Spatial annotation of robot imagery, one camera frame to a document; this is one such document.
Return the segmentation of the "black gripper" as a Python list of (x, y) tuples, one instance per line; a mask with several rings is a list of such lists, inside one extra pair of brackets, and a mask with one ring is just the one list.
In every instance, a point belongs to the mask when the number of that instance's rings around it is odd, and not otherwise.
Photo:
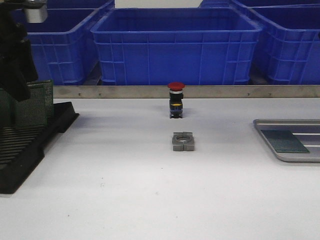
[(31, 96), (27, 82), (38, 80), (31, 42), (25, 27), (16, 23), (11, 11), (24, 9), (25, 0), (0, 2), (0, 87), (21, 102)]

